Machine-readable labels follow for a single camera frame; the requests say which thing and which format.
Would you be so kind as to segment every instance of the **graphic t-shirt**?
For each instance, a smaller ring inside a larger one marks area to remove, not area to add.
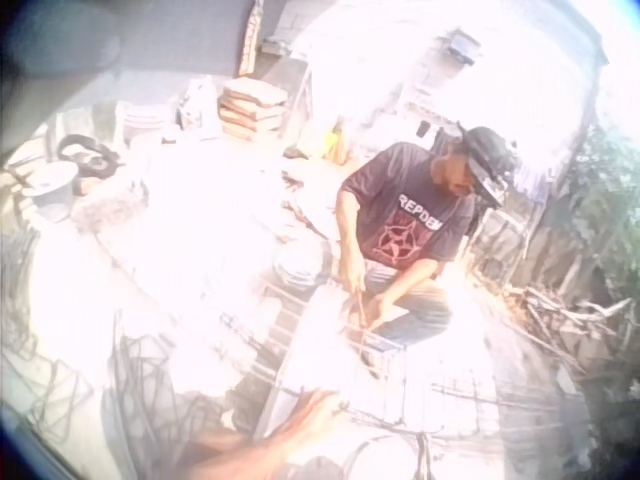
[[[396,143],[344,181],[360,203],[356,234],[365,258],[398,270],[423,258],[454,259],[473,200],[434,184],[431,160],[418,145]]]

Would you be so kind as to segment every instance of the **wire rack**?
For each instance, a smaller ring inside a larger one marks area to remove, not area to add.
[[[38,352],[29,323],[28,280],[39,237],[29,226],[2,235],[2,382],[13,398],[20,398],[18,410],[31,428],[63,443],[74,412],[93,388],[66,363]]]
[[[12,352],[26,360],[33,358],[37,338],[29,329],[28,279],[33,252],[40,235],[33,228],[20,229],[9,235],[2,234],[2,325],[3,351]]]
[[[224,217],[211,222],[224,225],[229,221]],[[229,228],[233,232],[239,230],[235,225]],[[109,237],[95,230],[93,233],[98,242]],[[200,237],[192,237],[208,243],[206,234],[198,235]],[[296,396],[302,388],[288,381],[283,365],[292,354],[299,324],[309,305],[268,277],[259,276],[249,282],[254,285],[253,293],[260,292],[282,301],[278,320],[261,325],[247,310],[236,308],[242,300],[231,301],[237,295],[235,282],[228,279],[248,260],[233,255],[238,250],[234,248],[235,235],[224,238],[227,241],[224,248],[216,248],[227,253],[226,258],[212,268],[215,274],[208,280],[209,287],[207,281],[202,281],[202,291],[193,295],[198,302],[217,304],[205,313],[209,326],[215,326],[213,334],[203,338],[198,329],[192,328],[188,316],[174,314],[172,328],[161,336],[129,338],[118,332],[115,335],[114,390],[139,478],[169,478],[167,472],[180,468],[188,445],[200,432],[225,424],[224,418],[229,412],[236,429],[252,433],[270,393]],[[103,247],[106,253],[114,251],[109,245]],[[144,283],[141,265],[116,257],[112,258],[113,265],[123,271],[143,295],[154,300],[162,296],[153,290],[153,285]],[[184,261],[189,262],[190,258],[185,257]],[[156,301],[160,311],[167,312],[160,305],[162,302]],[[216,365],[225,364],[234,372],[234,386],[226,393],[176,391],[171,362],[177,347],[184,344],[184,335],[193,345],[206,343],[206,347],[198,348],[210,354],[208,360],[194,363],[193,370],[211,371],[210,376],[214,377]],[[487,378],[473,368],[452,374],[441,360],[415,365],[411,352],[405,347],[370,333],[363,338],[349,325],[344,325],[341,335],[335,337],[347,356],[332,386],[342,396],[343,406],[354,421],[394,434],[428,436],[434,458],[447,451],[483,457],[507,455],[517,468],[518,463],[544,458],[549,448],[565,449],[569,441],[572,426],[567,425],[563,412],[568,404],[581,403],[579,396],[559,395],[553,388],[527,386],[526,379],[516,383],[496,375]],[[374,396],[368,394],[371,389],[376,392]]]

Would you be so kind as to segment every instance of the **tree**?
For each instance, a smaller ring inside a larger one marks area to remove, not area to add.
[[[580,276],[599,262],[616,290],[640,296],[640,148],[615,125],[595,123],[568,177],[573,227],[591,263]]]

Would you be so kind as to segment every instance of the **hand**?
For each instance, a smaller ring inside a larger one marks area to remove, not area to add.
[[[330,434],[344,421],[340,397],[329,392],[305,392],[300,395],[289,419],[278,430],[295,435],[306,445]]]
[[[354,295],[358,290],[364,291],[364,257],[360,250],[343,250],[340,256],[340,281],[344,289]]]
[[[384,295],[376,295],[364,307],[367,330],[374,330],[384,322],[384,317],[393,303]]]

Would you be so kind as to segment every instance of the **ground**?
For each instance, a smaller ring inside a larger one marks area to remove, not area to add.
[[[274,230],[286,217],[285,160],[227,140],[159,147],[149,158],[78,201],[72,219],[43,225],[33,261],[38,355],[90,386],[87,398],[67,391],[79,400],[57,423],[66,422],[69,435],[54,443],[87,478],[130,478],[134,468],[153,477],[178,464],[200,431],[221,425],[268,433],[286,414],[278,407],[283,392],[326,382],[373,426],[353,427],[342,443],[292,464],[344,460],[381,420],[388,427],[403,418],[431,434],[437,478],[469,470],[487,479],[557,478],[566,455],[547,365],[459,268],[442,280],[455,312],[451,328],[409,352],[405,377],[391,362],[388,377],[376,381],[329,328],[337,315],[327,310],[331,300],[318,310],[317,300],[304,305],[270,285],[281,244]],[[148,198],[130,189],[132,171],[144,176]],[[300,318],[322,326],[315,348],[307,348]],[[4,353],[21,372],[3,376],[6,399],[19,411],[33,408],[34,393],[14,386],[53,374]],[[40,429],[60,416],[46,397],[45,406]]]

